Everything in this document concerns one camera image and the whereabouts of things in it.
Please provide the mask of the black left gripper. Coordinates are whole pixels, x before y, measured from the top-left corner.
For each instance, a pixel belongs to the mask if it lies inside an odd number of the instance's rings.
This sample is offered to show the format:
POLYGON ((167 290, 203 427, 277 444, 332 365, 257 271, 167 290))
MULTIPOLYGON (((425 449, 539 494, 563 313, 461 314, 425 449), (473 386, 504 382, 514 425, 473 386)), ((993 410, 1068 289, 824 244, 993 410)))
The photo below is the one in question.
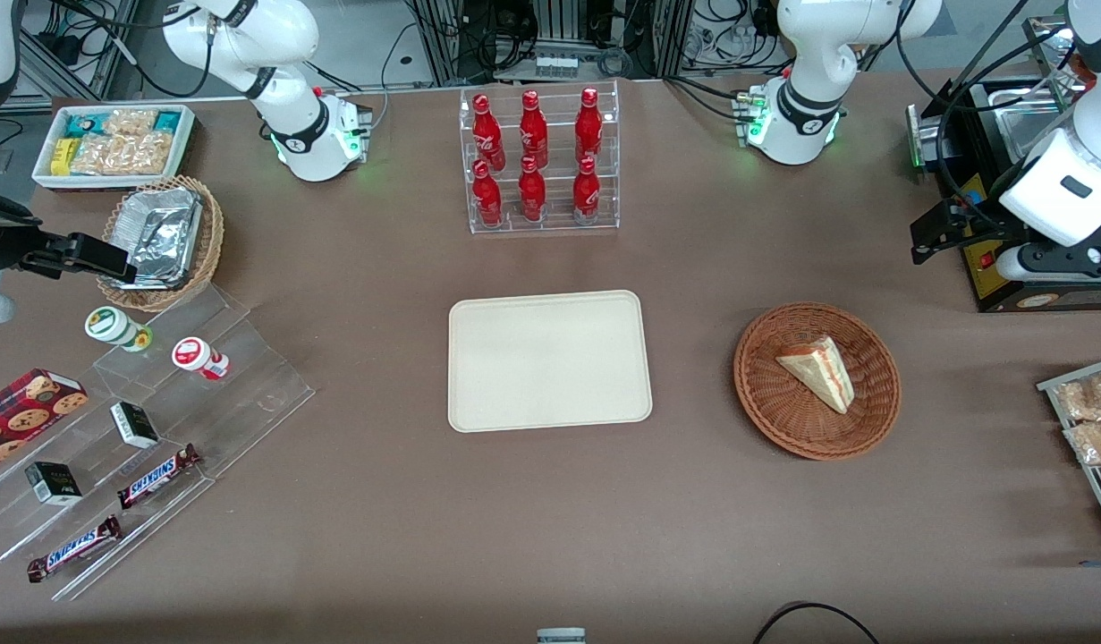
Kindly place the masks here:
POLYGON ((1000 201, 968 203, 969 227, 953 199, 942 199, 911 223, 914 264, 925 264, 935 254, 966 244, 966 261, 977 262, 990 245, 1020 245, 1026 241, 1026 225, 1000 201))

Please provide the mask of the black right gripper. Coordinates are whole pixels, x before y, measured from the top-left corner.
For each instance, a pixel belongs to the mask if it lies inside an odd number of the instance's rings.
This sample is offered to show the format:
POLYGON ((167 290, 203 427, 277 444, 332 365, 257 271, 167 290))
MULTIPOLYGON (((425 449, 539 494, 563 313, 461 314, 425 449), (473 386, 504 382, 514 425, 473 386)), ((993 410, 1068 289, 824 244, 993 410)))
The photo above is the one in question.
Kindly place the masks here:
MULTIPOLYGON (((36 251, 47 251, 56 234, 42 231, 28 209, 0 195, 0 272, 7 269, 42 276, 59 276, 55 268, 39 268, 28 261, 36 251)), ((120 283, 137 281, 137 266, 124 250, 89 234, 69 234, 68 272, 88 272, 120 283)))

